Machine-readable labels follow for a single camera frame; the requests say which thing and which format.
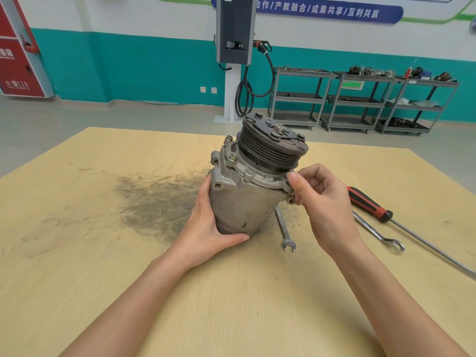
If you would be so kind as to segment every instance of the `hand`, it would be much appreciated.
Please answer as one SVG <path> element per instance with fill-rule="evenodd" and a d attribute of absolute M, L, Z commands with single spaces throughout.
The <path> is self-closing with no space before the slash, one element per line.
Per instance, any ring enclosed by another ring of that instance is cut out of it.
<path fill-rule="evenodd" d="M 166 252 L 166 255 L 183 261 L 187 269 L 202 264 L 223 249 L 249 239 L 244 233 L 224 235 L 218 232 L 208 196 L 210 184 L 209 174 L 199 189 L 190 218 Z"/>
<path fill-rule="evenodd" d="M 354 223 L 346 185 L 322 164 L 288 173 L 294 200 L 304 205 L 322 249 L 334 257 L 339 249 L 362 242 Z"/>

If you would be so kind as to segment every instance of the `forearm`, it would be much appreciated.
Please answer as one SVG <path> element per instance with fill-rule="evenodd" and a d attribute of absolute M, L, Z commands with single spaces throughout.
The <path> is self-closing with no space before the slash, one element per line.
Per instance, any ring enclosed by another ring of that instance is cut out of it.
<path fill-rule="evenodd" d="M 174 258 L 155 259 L 60 357 L 135 356 L 162 302 L 185 271 Z"/>
<path fill-rule="evenodd" d="M 334 260 L 388 356 L 468 356 L 364 243 Z"/>

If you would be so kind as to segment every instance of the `red screwdriver handle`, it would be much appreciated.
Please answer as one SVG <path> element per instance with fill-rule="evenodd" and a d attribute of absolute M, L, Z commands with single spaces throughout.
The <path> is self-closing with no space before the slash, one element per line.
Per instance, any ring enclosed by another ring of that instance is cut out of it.
<path fill-rule="evenodd" d="M 357 188 L 354 188 L 353 186 L 348 186 L 347 190 L 349 192 L 350 202 L 355 206 L 372 214 L 382 223 L 386 223 L 390 219 L 392 219 L 392 211 L 386 210 L 385 208 L 381 207 Z"/>

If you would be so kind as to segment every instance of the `white wall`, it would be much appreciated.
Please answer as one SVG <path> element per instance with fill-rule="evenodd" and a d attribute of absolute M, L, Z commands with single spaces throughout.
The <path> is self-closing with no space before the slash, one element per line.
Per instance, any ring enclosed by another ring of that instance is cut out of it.
<path fill-rule="evenodd" d="M 213 40 L 215 33 L 216 12 L 208 5 L 158 0 L 20 0 L 20 3 L 33 28 L 73 31 L 90 28 L 98 32 L 198 40 Z M 84 6 L 88 15 L 81 10 Z M 436 15 L 447 17 L 455 12 L 450 11 Z M 269 40 L 274 46 L 476 61 L 476 35 L 470 34 L 467 21 L 444 25 L 399 22 L 390 26 L 257 14 L 255 32 L 256 38 Z"/>

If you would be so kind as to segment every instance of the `fire hydrant cabinet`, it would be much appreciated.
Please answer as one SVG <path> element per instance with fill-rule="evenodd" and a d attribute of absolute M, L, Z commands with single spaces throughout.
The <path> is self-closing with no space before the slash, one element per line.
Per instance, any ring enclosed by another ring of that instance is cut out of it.
<path fill-rule="evenodd" d="M 3 95 L 51 97 L 50 81 L 14 0 L 0 0 L 0 90 Z"/>

